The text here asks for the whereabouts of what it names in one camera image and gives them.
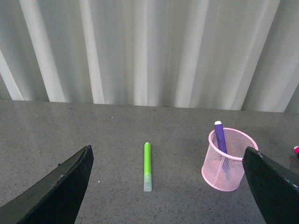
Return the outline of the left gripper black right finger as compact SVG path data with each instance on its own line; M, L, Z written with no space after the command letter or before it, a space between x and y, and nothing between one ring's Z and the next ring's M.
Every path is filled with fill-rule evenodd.
M242 159L255 202L267 224L299 222L299 176L252 147Z

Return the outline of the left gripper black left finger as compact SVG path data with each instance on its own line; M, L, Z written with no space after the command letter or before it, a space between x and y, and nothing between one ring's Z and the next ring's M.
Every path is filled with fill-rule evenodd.
M73 224L93 166L90 145L0 208L2 224Z

